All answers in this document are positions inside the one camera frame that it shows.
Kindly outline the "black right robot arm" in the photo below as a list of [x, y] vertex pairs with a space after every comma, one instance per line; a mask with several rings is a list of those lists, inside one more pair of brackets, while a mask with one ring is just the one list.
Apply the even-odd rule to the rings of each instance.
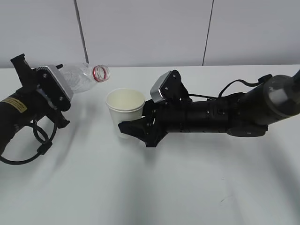
[[119, 123], [120, 132], [147, 147], [156, 147], [168, 133], [226, 133], [260, 137], [270, 124], [300, 113], [300, 75], [265, 75], [251, 90], [193, 101], [177, 70], [158, 78], [150, 90], [142, 117]]

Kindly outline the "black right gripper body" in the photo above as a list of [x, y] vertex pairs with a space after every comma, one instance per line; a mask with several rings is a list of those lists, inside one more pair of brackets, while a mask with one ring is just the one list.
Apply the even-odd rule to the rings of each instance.
[[172, 97], [163, 103], [147, 101], [141, 118], [146, 147], [157, 147], [168, 133], [186, 133], [187, 106], [187, 94]]

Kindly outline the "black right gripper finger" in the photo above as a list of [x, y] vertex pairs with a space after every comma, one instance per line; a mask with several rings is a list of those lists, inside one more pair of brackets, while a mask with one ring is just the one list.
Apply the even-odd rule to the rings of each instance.
[[147, 141], [149, 138], [149, 121], [141, 118], [132, 121], [123, 121], [118, 124], [120, 132], [135, 137], [141, 141]]

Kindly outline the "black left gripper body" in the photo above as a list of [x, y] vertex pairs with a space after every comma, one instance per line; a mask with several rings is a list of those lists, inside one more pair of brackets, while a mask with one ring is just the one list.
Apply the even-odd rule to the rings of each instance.
[[52, 105], [51, 101], [44, 94], [44, 92], [39, 88], [39, 84], [36, 76], [36, 68], [31, 68], [25, 59], [25, 54], [20, 54], [12, 58], [11, 63], [13, 64], [22, 87], [16, 92], [25, 98], [27, 98], [34, 108], [34, 113], [36, 116], [41, 119], [44, 116], [47, 116], [54, 124], [57, 125], [57, 128], [65, 128], [70, 121], [65, 119], [63, 112], [58, 110], [55, 106]]

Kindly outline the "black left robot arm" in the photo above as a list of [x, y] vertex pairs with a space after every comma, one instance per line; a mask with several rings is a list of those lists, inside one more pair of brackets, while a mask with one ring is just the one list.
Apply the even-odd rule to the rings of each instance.
[[31, 68], [21, 54], [11, 59], [21, 88], [0, 103], [0, 151], [24, 126], [46, 116], [58, 129], [70, 122], [63, 116], [71, 107], [73, 92], [63, 78], [63, 64]]

